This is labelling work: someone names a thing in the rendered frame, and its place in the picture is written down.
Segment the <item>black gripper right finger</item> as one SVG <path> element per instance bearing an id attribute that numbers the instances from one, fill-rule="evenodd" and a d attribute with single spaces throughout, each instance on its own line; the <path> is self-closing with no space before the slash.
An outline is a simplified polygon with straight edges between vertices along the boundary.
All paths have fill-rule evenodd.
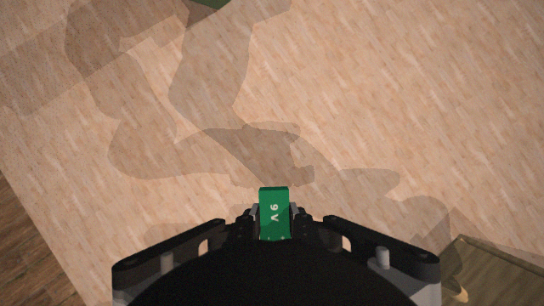
<path id="1" fill-rule="evenodd" d="M 352 258 L 390 281 L 417 306 L 442 306 L 440 260 L 435 254 L 335 215 L 315 221 L 296 202 L 289 203 L 292 242 Z M 343 248 L 343 236 L 351 252 Z"/>

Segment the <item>light wooden chest of drawers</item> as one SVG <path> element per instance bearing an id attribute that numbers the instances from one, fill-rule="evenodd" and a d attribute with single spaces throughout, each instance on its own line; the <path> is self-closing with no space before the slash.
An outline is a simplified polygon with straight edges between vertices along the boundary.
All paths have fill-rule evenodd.
<path id="1" fill-rule="evenodd" d="M 488 252 L 498 258 L 501 258 L 511 264 L 514 264 L 516 266 L 519 266 L 522 269 L 528 270 L 529 272 L 539 275 L 540 277 L 544 278 L 544 269 L 542 267 L 539 267 L 535 264 L 529 263 L 521 258 L 517 258 L 511 254 L 508 254 L 506 252 L 503 252 L 499 249 L 496 249 L 492 246 L 486 245 L 480 241 L 476 241 L 475 239 L 472 239 L 468 236 L 460 234 L 439 256 L 438 258 L 441 258 L 441 256 L 457 241 L 464 241 L 469 245 L 472 245 L 474 247 L 477 247 L 485 252 Z"/>

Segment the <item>green nine-volt battery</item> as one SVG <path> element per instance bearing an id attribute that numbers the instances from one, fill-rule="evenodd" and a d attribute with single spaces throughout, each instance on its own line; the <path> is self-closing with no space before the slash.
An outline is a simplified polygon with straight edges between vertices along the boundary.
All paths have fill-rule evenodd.
<path id="1" fill-rule="evenodd" d="M 260 187 L 258 201 L 260 206 L 260 240 L 291 239 L 288 187 Z"/>

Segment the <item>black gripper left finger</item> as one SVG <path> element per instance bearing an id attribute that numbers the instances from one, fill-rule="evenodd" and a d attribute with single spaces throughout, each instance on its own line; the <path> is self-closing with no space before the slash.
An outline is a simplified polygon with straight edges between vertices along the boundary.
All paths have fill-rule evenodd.
<path id="1" fill-rule="evenodd" d="M 252 208 L 246 209 L 232 224 L 225 224 L 223 218 L 214 218 L 136 252 L 111 268 L 112 306 L 128 306 L 167 272 L 199 256 L 199 246 L 204 240 L 207 239 L 207 252 L 211 252 L 259 240 L 260 232 L 260 206 L 253 203 Z"/>

